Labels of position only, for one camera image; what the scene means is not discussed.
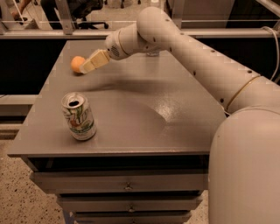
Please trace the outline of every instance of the terrazzo floor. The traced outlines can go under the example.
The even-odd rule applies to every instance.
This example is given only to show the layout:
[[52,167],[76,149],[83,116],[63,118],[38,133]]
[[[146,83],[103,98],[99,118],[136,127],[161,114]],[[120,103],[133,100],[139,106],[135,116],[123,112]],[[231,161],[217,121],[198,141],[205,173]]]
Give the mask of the terrazzo floor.
[[[137,13],[149,4],[147,0],[142,0],[140,5],[137,0],[125,0],[124,9],[119,5],[120,1],[108,0],[108,5],[91,16],[93,19],[98,16],[100,20],[109,22],[111,29],[117,29],[128,21],[135,21]],[[50,29],[39,5],[29,5],[24,16],[35,18],[40,29]],[[32,171],[20,158],[7,156],[11,144],[12,139],[1,139],[0,135],[0,223],[64,224],[55,196],[45,194],[29,180]],[[203,192],[202,198],[186,224],[208,224],[207,191]]]

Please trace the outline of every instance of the black chair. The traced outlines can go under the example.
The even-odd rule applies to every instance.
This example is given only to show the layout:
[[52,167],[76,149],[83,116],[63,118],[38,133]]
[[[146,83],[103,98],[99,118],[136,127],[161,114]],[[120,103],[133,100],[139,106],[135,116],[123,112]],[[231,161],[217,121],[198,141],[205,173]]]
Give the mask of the black chair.
[[88,0],[86,3],[79,6],[77,9],[71,12],[73,21],[77,29],[97,29],[95,25],[104,25],[105,29],[109,28],[106,22],[94,21],[88,22],[86,16],[92,11],[99,11],[103,8],[103,0]]

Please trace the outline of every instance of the orange ball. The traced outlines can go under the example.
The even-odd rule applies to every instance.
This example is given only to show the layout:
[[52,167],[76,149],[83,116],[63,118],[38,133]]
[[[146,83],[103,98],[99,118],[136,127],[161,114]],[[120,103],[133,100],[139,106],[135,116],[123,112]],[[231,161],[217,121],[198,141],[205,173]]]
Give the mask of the orange ball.
[[81,57],[81,56],[75,56],[73,57],[72,61],[71,61],[71,68],[73,71],[75,71],[76,73],[80,74],[80,65],[82,63],[85,62],[85,58]]

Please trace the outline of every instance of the table surface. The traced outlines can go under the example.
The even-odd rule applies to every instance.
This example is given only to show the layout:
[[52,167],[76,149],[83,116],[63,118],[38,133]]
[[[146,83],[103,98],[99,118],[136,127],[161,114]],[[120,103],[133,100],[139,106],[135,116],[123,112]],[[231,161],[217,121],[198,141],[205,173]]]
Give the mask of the table surface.
[[[208,154],[225,119],[221,106],[168,52],[111,60],[78,75],[71,59],[103,48],[102,40],[67,41],[24,124],[11,157],[99,157]],[[82,92],[89,100],[94,137],[74,139],[61,99]]]

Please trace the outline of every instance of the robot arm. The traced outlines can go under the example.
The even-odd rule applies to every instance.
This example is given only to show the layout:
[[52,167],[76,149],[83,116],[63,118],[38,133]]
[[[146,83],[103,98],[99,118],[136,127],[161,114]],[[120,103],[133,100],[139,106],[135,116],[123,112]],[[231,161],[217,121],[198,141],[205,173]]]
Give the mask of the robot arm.
[[144,9],[136,24],[109,35],[105,46],[108,58],[96,60],[99,54],[93,54],[85,73],[109,58],[158,47],[170,52],[227,112],[235,112],[218,128],[210,150],[209,223],[279,223],[279,86],[184,35],[154,7]]
[[170,52],[228,113],[251,105],[276,105],[280,99],[280,91],[275,91],[279,89],[277,84],[184,35],[156,7],[142,10],[136,24],[109,35],[105,46],[114,60],[157,47]]

